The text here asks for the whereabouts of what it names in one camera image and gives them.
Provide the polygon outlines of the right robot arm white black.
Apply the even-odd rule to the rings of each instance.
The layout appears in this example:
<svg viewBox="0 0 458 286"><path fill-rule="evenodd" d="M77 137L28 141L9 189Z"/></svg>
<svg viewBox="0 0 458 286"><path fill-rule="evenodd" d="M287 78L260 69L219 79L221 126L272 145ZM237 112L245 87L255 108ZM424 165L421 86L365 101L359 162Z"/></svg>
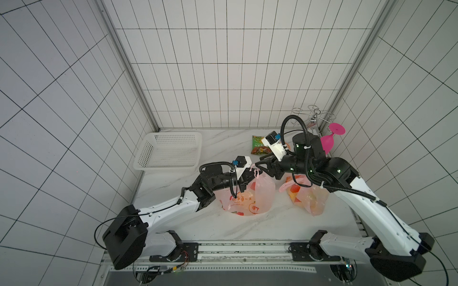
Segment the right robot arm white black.
<svg viewBox="0 0 458 286"><path fill-rule="evenodd" d="M256 167L275 179L285 173L304 175L308 187L334 193L375 233L373 237L357 238L318 230L305 247L312 260L337 256L366 262L396 282L423 273L427 264L424 255L432 252L434 238L427 232L417 232L395 215L346 160L327 157L321 139L308 131L299 116L287 116L280 132L271 132L262 143L271 154L261 157Z"/></svg>

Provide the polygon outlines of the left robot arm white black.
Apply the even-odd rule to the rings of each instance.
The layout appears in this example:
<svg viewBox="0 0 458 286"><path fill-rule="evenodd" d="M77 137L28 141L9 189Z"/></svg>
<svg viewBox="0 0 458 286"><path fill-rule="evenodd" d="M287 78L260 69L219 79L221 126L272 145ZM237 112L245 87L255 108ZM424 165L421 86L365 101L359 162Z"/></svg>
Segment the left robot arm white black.
<svg viewBox="0 0 458 286"><path fill-rule="evenodd" d="M105 221L108 228L96 244L107 251L116 270L133 265L141 257L178 259L183 251L182 239L165 227L208 207L217 191L229 189L234 198L242 194L259 173L248 160L242 156L232 162L203 164L191 186L181 188L176 199L142 209L132 204L124 207L116 217Z"/></svg>

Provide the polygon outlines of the yellow banana bunch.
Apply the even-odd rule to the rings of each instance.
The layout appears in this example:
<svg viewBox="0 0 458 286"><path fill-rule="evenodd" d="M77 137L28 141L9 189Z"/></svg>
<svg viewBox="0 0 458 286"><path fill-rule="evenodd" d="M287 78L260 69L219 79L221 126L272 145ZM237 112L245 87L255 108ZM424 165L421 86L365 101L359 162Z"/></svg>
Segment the yellow banana bunch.
<svg viewBox="0 0 458 286"><path fill-rule="evenodd" d="M295 205L303 204L305 189L303 189L302 187L300 187L297 184L292 184L290 187L286 188L286 191L293 204Z"/></svg>
<svg viewBox="0 0 458 286"><path fill-rule="evenodd" d="M231 205L230 213L239 216L254 216L260 214L260 208L254 200L235 201Z"/></svg>

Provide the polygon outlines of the pink plastic bag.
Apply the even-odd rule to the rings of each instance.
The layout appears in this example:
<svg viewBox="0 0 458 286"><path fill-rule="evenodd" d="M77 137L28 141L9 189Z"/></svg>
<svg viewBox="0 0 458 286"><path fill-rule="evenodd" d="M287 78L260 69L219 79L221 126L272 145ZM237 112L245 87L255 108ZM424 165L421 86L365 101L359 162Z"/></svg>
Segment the pink plastic bag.
<svg viewBox="0 0 458 286"><path fill-rule="evenodd" d="M305 189L304 201L302 205L295 205L305 209L312 216L319 216L324 212L326 202L329 197L327 189L320 188L316 185L311 186L311 182L306 178L305 175L295 175L297 184L292 176L286 178L285 183L280 187L281 193L287 193L286 188L292 184L297 184Z"/></svg>
<svg viewBox="0 0 458 286"><path fill-rule="evenodd" d="M235 201L243 200L254 200L256 205L260 208L260 214L268 212L272 207L276 191L274 180L254 165L252 165L250 169L246 169L244 173L253 175L253 179L256 181L255 191L245 191L244 193L239 193L237 197L234 198L228 188L222 189L215 192L216 200L221 204L222 209L229 213L231 205Z"/></svg>

